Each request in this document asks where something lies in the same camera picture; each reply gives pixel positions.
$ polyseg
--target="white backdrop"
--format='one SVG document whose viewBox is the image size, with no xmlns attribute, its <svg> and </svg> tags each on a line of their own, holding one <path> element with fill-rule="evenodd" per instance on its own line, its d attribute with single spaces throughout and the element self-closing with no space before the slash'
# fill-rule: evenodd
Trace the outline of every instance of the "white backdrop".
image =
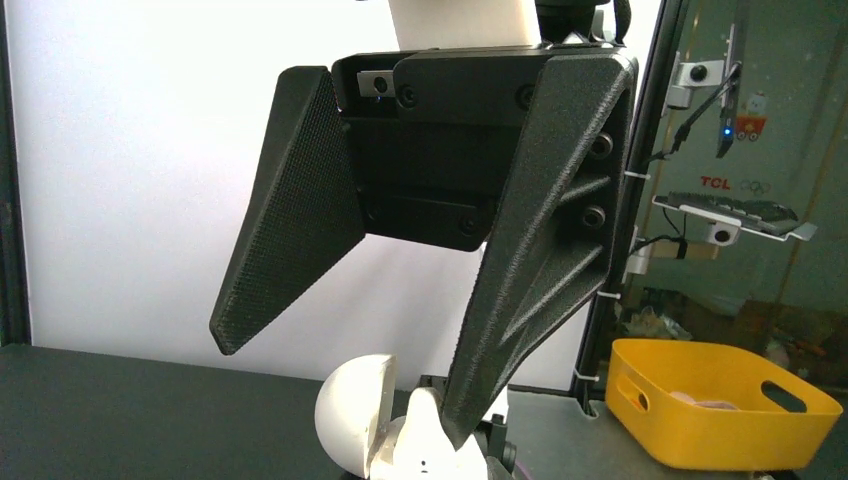
<svg viewBox="0 0 848 480">
<path fill-rule="evenodd" d="M 316 379 L 395 352 L 402 387 L 447 372 L 479 253 L 369 236 L 235 356 L 207 328 L 277 75 L 396 49 L 385 2 L 6 3 L 34 344 Z M 585 318 L 513 382 L 567 389 Z"/>
</svg>

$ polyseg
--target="olympic rings logo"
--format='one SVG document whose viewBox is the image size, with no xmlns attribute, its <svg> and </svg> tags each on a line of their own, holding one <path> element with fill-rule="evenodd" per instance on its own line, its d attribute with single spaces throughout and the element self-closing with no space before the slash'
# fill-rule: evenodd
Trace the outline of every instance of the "olympic rings logo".
<svg viewBox="0 0 848 480">
<path fill-rule="evenodd" d="M 771 184 L 757 180 L 742 180 L 739 186 L 743 192 L 751 192 L 755 197 L 761 197 L 771 191 Z"/>
</svg>

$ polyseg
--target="yellow plastic basket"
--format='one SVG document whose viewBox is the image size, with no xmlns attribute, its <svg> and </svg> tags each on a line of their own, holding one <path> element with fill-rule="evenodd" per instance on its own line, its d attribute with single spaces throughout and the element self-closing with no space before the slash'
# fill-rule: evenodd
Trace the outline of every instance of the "yellow plastic basket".
<svg viewBox="0 0 848 480">
<path fill-rule="evenodd" d="M 766 396 L 775 385 L 806 412 Z M 692 405 L 677 392 L 738 410 Z M 674 340 L 615 341 L 606 402 L 652 457 L 691 470 L 802 468 L 842 414 L 833 398 L 751 352 Z"/>
</svg>

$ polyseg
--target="black frame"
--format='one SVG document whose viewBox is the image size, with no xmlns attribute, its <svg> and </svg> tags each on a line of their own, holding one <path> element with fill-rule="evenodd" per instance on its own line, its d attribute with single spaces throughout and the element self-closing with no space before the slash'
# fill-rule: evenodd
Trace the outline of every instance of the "black frame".
<svg viewBox="0 0 848 480">
<path fill-rule="evenodd" d="M 6 7 L 0 3 L 0 345 L 31 343 Z"/>
<path fill-rule="evenodd" d="M 627 165 L 630 172 L 644 174 L 648 171 L 648 163 L 644 159 L 653 153 L 665 105 L 665 94 L 674 68 L 674 56 L 683 34 L 689 3 L 689 0 L 665 0 L 660 5 L 648 62 L 644 68 L 640 67 L 645 72 L 645 77 L 642 82 L 642 99 L 633 117 L 634 131 Z M 619 238 L 618 245 L 626 249 L 619 249 L 613 258 L 606 291 L 621 291 L 621 278 L 629 256 L 627 250 L 630 246 L 630 235 L 633 234 L 633 225 L 636 224 L 644 186 L 642 179 L 634 177 L 629 177 L 625 184 L 622 215 L 629 228 L 621 229 L 620 235 L 625 238 Z M 613 305 L 613 300 L 598 297 L 590 307 L 589 319 L 577 354 L 576 372 L 582 375 L 595 375 L 598 371 L 601 361 L 598 354 L 600 332 L 606 323 L 604 319 L 610 317 Z M 591 413 L 589 400 L 602 400 L 604 396 L 604 391 L 592 388 L 593 385 L 594 382 L 581 380 L 576 375 L 571 380 L 570 395 L 580 401 L 587 413 Z"/>
</svg>

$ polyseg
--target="white plastic clip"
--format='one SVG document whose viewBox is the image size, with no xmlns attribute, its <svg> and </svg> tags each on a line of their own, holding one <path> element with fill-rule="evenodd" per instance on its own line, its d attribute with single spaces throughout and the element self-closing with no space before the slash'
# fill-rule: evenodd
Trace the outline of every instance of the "white plastic clip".
<svg viewBox="0 0 848 480">
<path fill-rule="evenodd" d="M 628 172 L 628 171 L 626 171 L 626 170 L 624 171 L 624 176 L 625 176 L 625 177 L 633 177 L 633 178 L 641 178 L 642 180 L 650 180 L 650 179 L 651 179 L 651 175 L 650 175 L 650 174 L 647 174 L 647 173 L 646 173 L 646 174 L 644 174 L 644 175 L 643 175 L 643 174 L 641 174 L 641 173 Z"/>
<path fill-rule="evenodd" d="M 593 377 L 590 375 L 580 375 L 580 372 L 578 372 L 576 368 L 574 369 L 574 376 L 577 377 L 577 380 L 592 381 L 595 383 L 601 381 L 601 377 L 598 376 Z"/>
<path fill-rule="evenodd" d="M 621 294 L 620 293 L 598 292 L 596 295 L 598 295 L 599 297 L 614 298 L 616 300 L 621 300 Z"/>
</svg>

